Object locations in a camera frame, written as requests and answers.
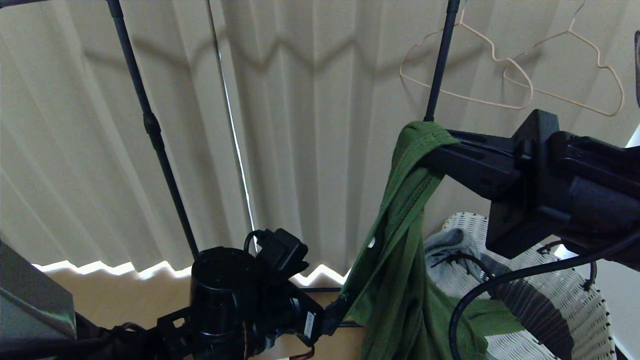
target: sticker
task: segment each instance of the sticker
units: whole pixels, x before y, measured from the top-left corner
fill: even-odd
[[[309,311],[307,313],[307,323],[305,324],[305,336],[309,339],[311,338],[311,333],[314,330],[315,319],[316,319],[316,316]]]

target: green garment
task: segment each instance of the green garment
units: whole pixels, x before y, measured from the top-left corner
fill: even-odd
[[[361,359],[451,359],[449,318],[458,303],[426,273],[422,249],[424,205],[442,174],[419,160],[456,143],[433,122],[412,122],[399,135],[380,213],[360,251],[341,298],[355,298],[348,315],[367,327]],[[458,326],[464,359],[484,359],[485,336],[521,331],[497,300],[476,300]]]

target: wire hanger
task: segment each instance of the wire hanger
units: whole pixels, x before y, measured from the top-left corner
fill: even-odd
[[[500,108],[505,108],[505,109],[514,109],[514,110],[522,110],[524,108],[526,108],[527,106],[530,105],[531,101],[533,100],[533,84],[531,83],[531,79],[529,79],[529,76],[524,72],[524,70],[522,70],[522,68],[511,58],[504,58],[504,59],[498,59],[495,57],[495,44],[489,40],[489,38],[487,38],[486,36],[484,36],[483,34],[481,34],[480,32],[478,32],[478,30],[470,27],[469,25],[465,24],[463,19],[465,17],[465,8],[467,7],[467,2],[465,1],[465,4],[462,8],[462,11],[460,12],[460,21],[458,21],[458,23],[455,26],[460,26],[462,28],[465,28],[469,31],[471,31],[473,34],[475,34],[476,36],[478,36],[479,38],[483,39],[484,41],[488,42],[491,45],[491,57],[492,60],[494,62],[503,62],[503,61],[508,61],[510,62],[510,64],[512,64],[513,66],[515,66],[523,75],[523,77],[527,80],[527,85],[522,85],[524,87],[528,87],[529,88],[529,97],[527,98],[527,100],[524,102],[523,105],[521,106],[513,106],[513,105],[507,105],[507,104],[499,104],[497,102],[491,102],[491,101],[485,101],[485,100],[480,100],[480,99],[474,99],[472,97],[467,97],[467,96],[463,96],[463,95],[459,95],[459,94],[454,94],[452,92],[448,92],[446,90],[440,90],[440,92],[445,93],[447,95],[451,95],[451,96],[455,96],[458,97],[460,99],[464,99],[464,100],[468,100],[468,101],[473,101],[473,102],[478,102],[480,104],[486,104],[486,105],[492,105],[492,106],[498,106]],[[410,76],[407,76],[405,74],[403,74],[403,67],[404,67],[404,63],[407,61],[407,57],[409,57],[409,54],[417,47],[422,47],[424,45],[424,43],[426,42],[427,38],[429,38],[431,35],[437,34],[441,31],[443,31],[444,28],[436,30],[432,33],[428,33],[423,39],[422,42],[420,43],[420,45],[414,45],[411,49],[409,49],[409,51],[407,52],[407,54],[404,56],[404,59],[402,60],[402,64],[400,64],[400,76],[407,79],[407,80],[411,80],[416,84],[425,86],[427,88],[431,88],[431,85],[425,84],[421,81],[418,81],[416,79],[411,78]]]
[[[586,104],[582,104],[580,102],[577,102],[577,101],[574,101],[574,100],[571,100],[571,99],[567,99],[567,98],[562,97],[560,95],[552,94],[552,93],[550,93],[548,91],[540,90],[538,88],[534,88],[533,90],[535,90],[537,92],[541,92],[543,94],[547,94],[547,95],[552,96],[552,97],[555,97],[556,99],[560,99],[560,100],[563,100],[563,101],[566,101],[566,102],[570,102],[570,103],[572,103],[574,105],[580,106],[581,108],[585,108],[587,110],[594,111],[594,112],[599,113],[601,115],[605,115],[605,116],[608,116],[608,117],[613,117],[613,116],[616,116],[616,114],[620,111],[620,109],[622,109],[622,106],[625,103],[625,89],[622,87],[622,82],[620,81],[620,78],[618,77],[616,71],[612,67],[610,67],[608,65],[607,66],[602,66],[602,64],[600,64],[600,49],[594,43],[590,42],[589,40],[583,38],[582,36],[576,34],[573,31],[573,24],[575,23],[575,18],[578,15],[578,12],[586,4],[586,2],[587,2],[587,0],[584,0],[584,2],[582,3],[582,5],[580,5],[578,10],[575,11],[575,14],[573,14],[573,19],[571,20],[571,24],[569,25],[569,29],[568,30],[563,31],[562,33],[559,33],[559,34],[555,34],[552,37],[548,37],[548,38],[546,38],[546,39],[544,39],[542,41],[537,42],[535,45],[533,45],[533,47],[531,49],[529,49],[528,51],[526,51],[526,52],[524,52],[522,54],[519,54],[518,56],[516,56],[513,59],[515,60],[515,59],[517,59],[517,58],[519,58],[519,57],[521,57],[523,55],[529,54],[533,49],[535,49],[536,47],[540,46],[541,44],[544,44],[545,42],[547,42],[547,41],[549,41],[551,39],[554,39],[554,38],[557,38],[557,37],[561,37],[562,35],[565,35],[565,34],[573,35],[574,37],[578,38],[579,40],[581,40],[582,42],[584,42],[588,46],[591,46],[596,51],[596,64],[597,64],[598,68],[599,69],[607,69],[607,70],[609,70],[611,72],[611,74],[613,75],[613,77],[615,78],[616,83],[618,84],[618,88],[620,89],[620,104],[618,105],[618,109],[616,109],[616,111],[614,111],[612,113],[606,113],[606,112],[604,112],[602,110],[598,110],[596,108],[592,108],[592,107],[590,107],[590,106],[588,106]],[[523,83],[519,83],[519,82],[515,81],[514,79],[509,78],[507,76],[507,70],[508,69],[509,69],[509,65],[507,65],[504,68],[504,72],[502,72],[502,77],[505,80],[508,80],[508,81],[510,81],[510,82],[512,82],[514,84],[518,84],[520,86],[527,87],[527,85],[525,85]]]

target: white wicker basket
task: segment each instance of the white wicker basket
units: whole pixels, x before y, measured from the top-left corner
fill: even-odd
[[[484,246],[487,225],[488,219],[481,215],[457,213],[443,229],[459,227],[472,234],[481,261],[494,275],[558,260],[551,254],[540,254],[537,249],[542,245],[515,259],[493,253]],[[453,263],[450,270],[436,283],[448,295],[461,297],[478,285],[462,266]],[[519,336],[487,338],[488,353],[499,359],[553,359],[550,350],[560,359],[615,359],[607,304],[594,286],[585,291],[584,281],[576,271],[563,270],[499,286],[492,295],[501,299],[529,332],[524,337],[517,333]]]

